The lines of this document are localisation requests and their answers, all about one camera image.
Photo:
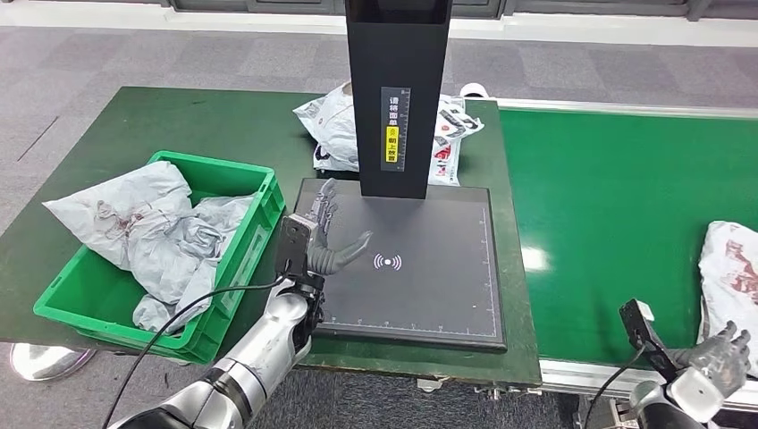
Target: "robotic arm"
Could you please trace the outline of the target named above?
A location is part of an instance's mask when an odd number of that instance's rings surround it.
[[[261,318],[200,380],[158,406],[110,429],[242,429],[257,415],[286,374],[310,351],[322,321],[324,276],[359,257],[371,232],[342,250],[328,248],[337,209],[333,180],[311,211],[282,219],[275,269],[284,281],[273,289]]]
[[[650,325],[653,312],[644,302],[632,299],[619,312],[632,347],[642,350],[666,380],[663,385],[642,382],[632,390],[629,401],[640,428],[702,429],[726,398],[745,385],[748,331],[734,338],[737,326],[728,322],[718,335],[692,349],[666,349]]]

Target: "gray carpet floor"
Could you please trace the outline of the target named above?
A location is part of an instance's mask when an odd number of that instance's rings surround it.
[[[120,86],[323,93],[349,75],[344,37],[0,27],[0,233]],[[758,49],[451,40],[442,92],[470,81],[497,97],[758,107]],[[99,427],[131,360],[101,353],[68,379],[25,383],[0,358],[0,429]],[[203,369],[150,357],[117,414]],[[567,428],[577,401],[305,370],[275,396],[257,427]]]

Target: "black box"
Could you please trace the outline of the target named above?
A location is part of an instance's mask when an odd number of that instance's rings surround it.
[[[425,198],[452,0],[346,0],[364,196]]]

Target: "wireless icon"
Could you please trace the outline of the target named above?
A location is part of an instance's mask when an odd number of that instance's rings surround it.
[[[390,266],[395,271],[400,271],[402,268],[402,258],[400,255],[395,255],[392,258],[384,258],[381,253],[377,253],[374,256],[374,268],[381,270],[385,266]]]

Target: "robot finger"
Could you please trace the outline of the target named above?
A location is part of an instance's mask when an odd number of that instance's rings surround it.
[[[744,346],[741,350],[739,350],[739,356],[745,361],[745,365],[749,368],[750,367],[750,348],[747,346]]]
[[[316,198],[310,207],[310,211],[306,214],[306,218],[312,222],[320,223],[324,217],[326,208],[329,206],[329,201],[334,198],[334,195],[334,179],[329,179],[316,194]]]
[[[750,341],[750,332],[743,330],[740,335],[732,341],[732,345],[741,350],[747,346],[748,341]]]
[[[329,212],[329,206],[334,201],[334,196],[337,195],[334,189],[330,189],[324,196],[321,198],[319,202],[318,207],[318,220],[323,221],[326,217],[326,214]]]
[[[319,225],[321,226],[321,231],[324,232],[324,235],[327,235],[329,233],[329,227],[332,225],[332,219],[334,218],[334,213],[337,211],[337,209],[340,208],[337,206],[337,203],[330,202],[329,206],[326,208],[326,212],[324,214],[324,218],[320,219]]]
[[[721,332],[717,333],[716,336],[726,339],[728,341],[734,337],[734,334],[736,332],[737,332],[737,325],[730,320],[727,322],[727,327],[724,328]]]
[[[366,231],[360,234],[360,237],[358,237],[355,242],[338,251],[335,261],[338,269],[342,269],[345,265],[358,259],[358,257],[361,256],[361,254],[363,254],[363,252],[365,252],[368,248],[368,241],[371,239],[371,236],[373,234],[374,233],[371,231]]]

